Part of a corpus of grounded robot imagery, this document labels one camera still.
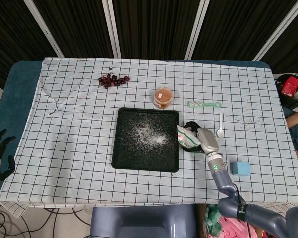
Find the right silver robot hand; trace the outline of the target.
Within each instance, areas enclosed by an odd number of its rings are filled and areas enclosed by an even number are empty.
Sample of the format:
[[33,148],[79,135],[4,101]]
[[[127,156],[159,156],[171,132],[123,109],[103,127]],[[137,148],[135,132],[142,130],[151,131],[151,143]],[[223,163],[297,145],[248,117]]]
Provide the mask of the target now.
[[193,135],[200,142],[199,145],[193,146],[192,148],[186,148],[184,145],[182,145],[181,147],[184,151],[192,152],[192,153],[201,152],[205,155],[218,152],[219,146],[215,139],[215,136],[211,131],[200,127],[198,124],[196,124],[193,121],[187,122],[184,125],[184,129],[188,130],[189,132],[192,132]]

